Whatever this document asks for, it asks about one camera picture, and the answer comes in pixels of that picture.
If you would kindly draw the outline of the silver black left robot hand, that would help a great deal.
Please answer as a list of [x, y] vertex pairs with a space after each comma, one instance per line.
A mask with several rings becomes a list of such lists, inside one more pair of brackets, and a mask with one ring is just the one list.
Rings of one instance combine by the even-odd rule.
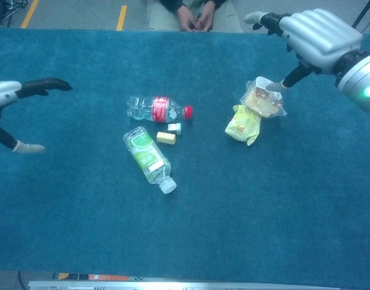
[[[0, 81], [0, 117], [2, 110], [13, 102], [35, 95], [47, 96], [49, 90], [70, 91], [73, 87], [66, 81], [54, 77], [27, 82]], [[0, 144], [13, 152], [34, 154], [45, 152], [45, 146], [40, 144], [27, 144], [17, 140], [10, 133], [0, 127]]]

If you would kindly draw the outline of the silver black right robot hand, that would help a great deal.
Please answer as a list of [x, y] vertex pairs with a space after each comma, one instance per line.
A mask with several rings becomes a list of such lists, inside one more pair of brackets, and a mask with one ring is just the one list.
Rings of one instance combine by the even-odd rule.
[[311, 73], [339, 74], [344, 62], [351, 62], [362, 53], [363, 35], [335, 14], [320, 8], [293, 14], [256, 11], [245, 16], [244, 22], [254, 30], [265, 27], [276, 34], [294, 51], [297, 67], [279, 83], [267, 85], [269, 91], [282, 92]]

